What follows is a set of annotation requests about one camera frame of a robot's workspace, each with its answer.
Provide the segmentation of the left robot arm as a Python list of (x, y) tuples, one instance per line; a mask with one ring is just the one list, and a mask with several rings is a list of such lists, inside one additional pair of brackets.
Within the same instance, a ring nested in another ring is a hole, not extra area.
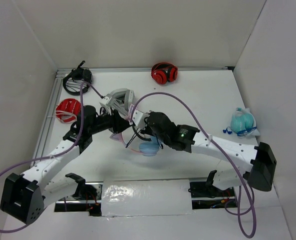
[(6, 178), (0, 209), (30, 225), (48, 205), (59, 199), (68, 195), (82, 199), (86, 195), (83, 177), (68, 173), (61, 180), (53, 181), (53, 178), (82, 154), (94, 134), (105, 130), (118, 134), (129, 127), (129, 122), (117, 110), (99, 115), (91, 105), (82, 107), (77, 120), (52, 152), (22, 174), (12, 173)]

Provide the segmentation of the pink blue cat-ear headphones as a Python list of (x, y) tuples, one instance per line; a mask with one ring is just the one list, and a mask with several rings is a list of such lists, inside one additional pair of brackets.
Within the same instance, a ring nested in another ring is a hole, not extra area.
[(118, 134), (111, 134), (110, 135), (110, 139), (120, 142), (126, 149), (130, 149), (131, 151), (133, 151), (134, 153), (146, 156), (146, 157), (152, 157), (155, 156), (158, 151), (160, 149), (163, 148), (163, 145), (161, 144), (161, 142), (158, 140), (157, 137), (151, 136), (151, 140), (150, 142), (148, 141), (143, 141), (139, 144), (139, 150), (135, 150), (133, 148), (130, 147), (130, 144), (132, 143), (132, 141), (136, 138), (136, 136), (133, 134), (132, 137), (130, 138), (130, 140), (128, 142), (125, 142), (123, 139), (123, 135), (122, 133), (118, 133)]

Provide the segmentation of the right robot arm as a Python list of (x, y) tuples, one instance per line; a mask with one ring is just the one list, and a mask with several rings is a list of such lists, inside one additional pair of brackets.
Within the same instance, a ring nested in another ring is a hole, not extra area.
[(277, 161), (270, 145), (264, 142), (250, 145), (205, 136), (195, 127), (176, 125), (161, 112), (150, 113), (144, 123), (147, 134), (176, 151), (203, 154), (232, 165), (233, 169), (228, 171), (210, 172), (206, 190), (211, 196), (242, 183), (258, 191), (271, 191)]

